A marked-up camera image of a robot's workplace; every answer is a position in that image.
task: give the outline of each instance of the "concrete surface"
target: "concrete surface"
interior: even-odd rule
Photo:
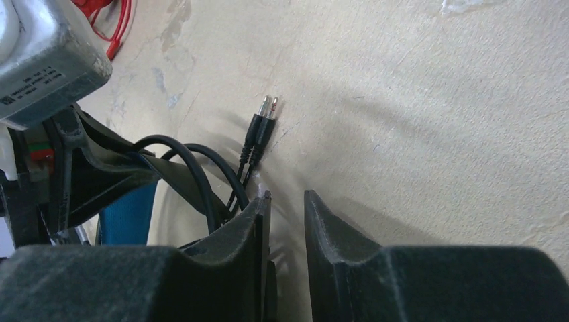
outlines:
[[[280,318],[308,321],[305,189],[381,244],[537,246],[569,272],[567,35],[563,0],[139,1],[81,103],[128,139],[236,162],[263,95],[281,97],[252,194],[274,194]],[[205,232],[162,184],[150,242]]]

